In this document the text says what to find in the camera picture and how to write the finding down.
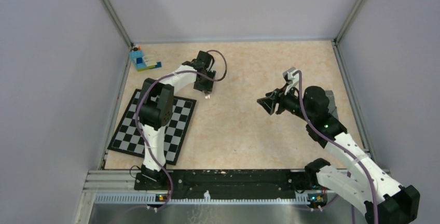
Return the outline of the grey cloth napkin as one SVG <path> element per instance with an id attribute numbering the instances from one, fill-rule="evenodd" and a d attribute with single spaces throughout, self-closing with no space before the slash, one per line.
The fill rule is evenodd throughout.
<path id="1" fill-rule="evenodd" d="M 338 120 L 339 117 L 338 117 L 338 112 L 337 112 L 335 95 L 334 95 L 333 91 L 332 90 L 325 90 L 325 96 L 329 100 L 329 104 L 328 104 L 328 107 L 327 107 L 327 115 L 328 116 L 332 115 L 333 118 Z"/>

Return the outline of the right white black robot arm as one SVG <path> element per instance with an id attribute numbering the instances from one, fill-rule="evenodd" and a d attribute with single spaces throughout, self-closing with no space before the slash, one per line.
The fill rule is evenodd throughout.
<path id="1" fill-rule="evenodd" d="M 266 93 L 257 103 L 270 115 L 288 111 L 305 120 L 309 136 L 337 157 L 350 173 L 347 176 L 325 159 L 316 159 L 305 167 L 304 181 L 309 188 L 323 186 L 334 191 L 368 223 L 411 223 L 417 218 L 419 191 L 393 179 L 358 146 L 347 128 L 331 114 L 324 89 L 309 86 L 300 98 L 297 88 L 284 86 Z"/>

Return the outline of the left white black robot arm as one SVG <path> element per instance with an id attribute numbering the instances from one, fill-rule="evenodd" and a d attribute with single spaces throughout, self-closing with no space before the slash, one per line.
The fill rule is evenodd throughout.
<path id="1" fill-rule="evenodd" d="M 163 188 L 167 181 L 163 170 L 166 165 L 164 135 L 173 114 L 174 94 L 189 84 L 195 90 L 210 94 L 216 75 L 212 70 L 214 63 L 214 56 L 199 51 L 195 59 L 182 63 L 174 72 L 143 82 L 135 123 L 145 144 L 140 174 L 153 189 Z"/>

